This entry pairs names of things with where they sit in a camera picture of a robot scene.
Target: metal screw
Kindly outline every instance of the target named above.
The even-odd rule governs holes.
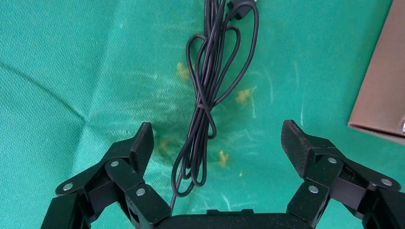
[[[387,185],[387,186],[391,186],[391,185],[392,185],[392,182],[391,182],[390,180],[387,180],[387,179],[381,179],[381,182],[382,182],[383,184]]]
[[[336,159],[332,158],[332,157],[329,157],[328,161],[331,162],[332,164],[336,164],[336,162],[337,162]]]
[[[112,167],[115,167],[115,166],[117,166],[119,163],[117,162],[117,161],[113,161],[113,162],[111,162],[111,166]]]
[[[312,192],[312,193],[318,193],[318,188],[317,187],[315,187],[315,186],[313,186],[313,185],[311,185],[309,188],[308,188],[308,190],[310,191],[310,192]]]
[[[140,188],[137,190],[137,196],[143,196],[143,194],[145,194],[145,190],[143,188]]]
[[[69,183],[69,184],[66,184],[66,185],[63,187],[63,190],[64,190],[64,191],[67,191],[67,190],[69,190],[69,189],[71,189],[71,188],[73,188],[73,184],[72,184],[72,183]]]

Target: brown box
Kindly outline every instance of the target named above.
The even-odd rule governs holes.
[[[405,145],[405,0],[394,0],[348,126]]]

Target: textured fingertip pad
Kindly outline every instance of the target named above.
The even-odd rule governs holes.
[[[152,124],[142,123],[134,139],[131,151],[135,155],[136,171],[143,176],[154,147]]]
[[[312,148],[306,136],[307,134],[293,120],[284,121],[281,130],[281,146],[300,178],[305,175],[309,149]]]

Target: green fabric surface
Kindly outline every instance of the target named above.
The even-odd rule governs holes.
[[[259,0],[252,64],[213,109],[218,136],[209,141],[207,183],[178,199],[174,214],[285,212],[302,182],[280,145],[285,119],[404,185],[404,147],[347,127],[390,4]],[[55,188],[145,121],[156,144],[144,178],[169,202],[194,107],[191,80],[177,66],[189,37],[202,32],[202,16],[203,0],[2,1],[0,228],[39,228]],[[234,24],[241,50],[222,91],[245,62],[253,17]],[[244,90],[251,95],[241,100]],[[93,223],[131,227],[116,205]],[[332,200],[318,228],[362,227]]]

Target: black cable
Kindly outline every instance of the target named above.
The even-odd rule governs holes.
[[[252,44],[250,46],[249,55],[235,81],[223,95],[215,100],[225,74],[238,52],[241,41],[239,29],[235,26],[228,26],[228,22],[238,14],[239,9],[246,9],[246,7],[251,8],[255,16]],[[194,186],[200,187],[205,184],[207,180],[207,142],[208,139],[214,138],[217,134],[211,110],[224,100],[242,79],[252,61],[257,41],[259,14],[254,1],[243,0],[239,2],[237,6],[234,6],[228,12],[225,19],[225,0],[221,0],[220,3],[218,3],[218,0],[205,0],[204,8],[204,34],[193,35],[187,42],[186,46],[186,59],[194,86],[196,102],[194,114],[187,134],[187,140],[177,156],[171,172],[171,187],[173,189],[173,197],[171,199],[172,210],[176,197],[185,197],[191,192]],[[231,56],[221,70],[225,47],[225,33],[229,30],[236,33],[236,44]],[[196,39],[203,40],[203,43],[198,51],[193,69],[190,58],[190,49]],[[212,129],[211,135],[208,133],[209,126],[211,126]],[[176,180],[176,173],[180,161],[181,168]],[[201,165],[202,178],[198,181],[197,177]],[[189,178],[192,179],[190,185],[184,192],[180,192],[179,187],[181,180]]]

